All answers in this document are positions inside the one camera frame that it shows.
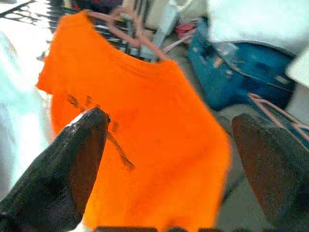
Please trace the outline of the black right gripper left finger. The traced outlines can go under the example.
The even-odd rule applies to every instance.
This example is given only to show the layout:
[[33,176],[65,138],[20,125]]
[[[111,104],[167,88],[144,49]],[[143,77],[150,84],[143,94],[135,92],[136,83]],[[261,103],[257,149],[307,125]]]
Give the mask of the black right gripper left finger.
[[81,222],[110,119],[99,108],[65,126],[0,203],[3,232],[68,232]]

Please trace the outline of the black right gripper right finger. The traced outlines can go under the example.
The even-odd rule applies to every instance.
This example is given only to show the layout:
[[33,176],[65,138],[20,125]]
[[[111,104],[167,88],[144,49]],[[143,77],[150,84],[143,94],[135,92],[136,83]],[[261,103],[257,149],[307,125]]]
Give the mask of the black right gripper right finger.
[[234,140],[248,182],[280,232],[309,230],[309,150],[287,129],[241,114]]

